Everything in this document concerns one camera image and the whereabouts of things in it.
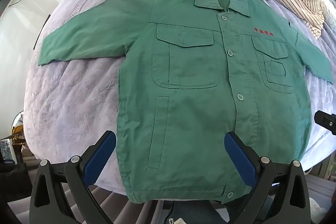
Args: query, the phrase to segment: pocket flap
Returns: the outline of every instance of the pocket flap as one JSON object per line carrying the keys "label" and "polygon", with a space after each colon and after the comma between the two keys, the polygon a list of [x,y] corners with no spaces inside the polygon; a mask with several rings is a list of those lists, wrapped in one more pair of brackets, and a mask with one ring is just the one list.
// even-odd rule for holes
{"label": "pocket flap", "polygon": [[261,37],[252,37],[254,47],[275,59],[288,57],[286,43]]}
{"label": "pocket flap", "polygon": [[211,30],[158,24],[156,37],[159,40],[181,47],[208,46],[213,44]]}

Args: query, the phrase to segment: jacket's right sleeve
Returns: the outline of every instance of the jacket's right sleeve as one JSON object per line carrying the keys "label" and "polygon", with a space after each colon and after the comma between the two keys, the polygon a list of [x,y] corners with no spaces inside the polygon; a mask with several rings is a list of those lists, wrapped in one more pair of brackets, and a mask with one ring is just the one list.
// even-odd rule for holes
{"label": "jacket's right sleeve", "polygon": [[48,35],[38,65],[125,55],[147,26],[154,0],[106,0]]}

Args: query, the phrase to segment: fluffy bedspread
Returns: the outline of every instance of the fluffy bedspread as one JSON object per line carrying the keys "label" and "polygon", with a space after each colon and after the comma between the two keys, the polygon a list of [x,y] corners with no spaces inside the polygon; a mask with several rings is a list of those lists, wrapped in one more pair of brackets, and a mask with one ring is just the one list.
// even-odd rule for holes
{"label": "fluffy bedspread", "polygon": [[[26,82],[24,106],[25,136],[29,148],[37,158],[48,159],[51,163],[68,161],[73,155],[81,155],[106,130],[116,132],[118,68],[124,57],[54,61],[42,67],[37,66],[41,44],[46,35],[71,17],[103,1],[62,0],[37,42]],[[269,0],[268,5],[297,24],[312,43],[328,56],[333,63],[333,76],[336,80],[336,31],[325,23],[321,38],[316,40],[292,12],[274,0]],[[308,71],[305,78],[311,97],[312,115],[317,110],[332,113],[336,105],[333,102],[334,87]],[[302,159],[303,168],[312,167],[335,149],[335,137],[314,124],[306,155]],[[125,194],[115,152],[96,184]]]}

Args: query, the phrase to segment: side pocket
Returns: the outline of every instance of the side pocket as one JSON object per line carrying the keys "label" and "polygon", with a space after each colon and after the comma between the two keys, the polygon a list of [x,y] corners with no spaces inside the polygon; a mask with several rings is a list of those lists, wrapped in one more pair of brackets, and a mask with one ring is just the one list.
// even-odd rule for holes
{"label": "side pocket", "polygon": [[148,167],[160,167],[163,145],[166,136],[169,96],[158,96],[156,99],[154,127],[151,148],[148,158]]}

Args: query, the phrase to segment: blue gripper pad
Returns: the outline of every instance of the blue gripper pad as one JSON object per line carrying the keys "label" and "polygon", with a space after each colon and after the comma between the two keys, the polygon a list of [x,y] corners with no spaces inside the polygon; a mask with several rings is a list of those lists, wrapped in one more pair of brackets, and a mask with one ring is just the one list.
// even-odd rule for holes
{"label": "blue gripper pad", "polygon": [[94,184],[97,181],[105,164],[116,148],[116,135],[112,131],[107,131],[105,134],[108,134],[107,137],[84,167],[83,183],[86,187]]}
{"label": "blue gripper pad", "polygon": [[224,147],[244,183],[252,188],[256,186],[256,169],[231,133],[225,135]]}

